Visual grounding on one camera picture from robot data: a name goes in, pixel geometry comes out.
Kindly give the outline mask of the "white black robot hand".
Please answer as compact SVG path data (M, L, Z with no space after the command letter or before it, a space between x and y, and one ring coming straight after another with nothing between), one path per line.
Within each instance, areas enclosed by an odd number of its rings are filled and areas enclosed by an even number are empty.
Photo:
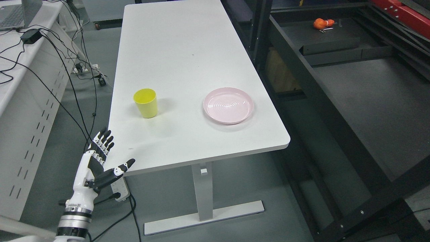
M66 202L65 213L91 214L94 200L101 190L120 179L134 164L130 159L117 167L105 169L103 166L114 146L112 131L99 131L83 153L73 184L73 195Z

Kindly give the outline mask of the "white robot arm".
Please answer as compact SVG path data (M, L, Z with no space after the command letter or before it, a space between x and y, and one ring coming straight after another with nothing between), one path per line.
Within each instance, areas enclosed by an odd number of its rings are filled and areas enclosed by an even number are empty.
M67 207L60 217L56 232L31 226L1 216L1 231L20 235L14 242L83 242L92 221L92 210Z

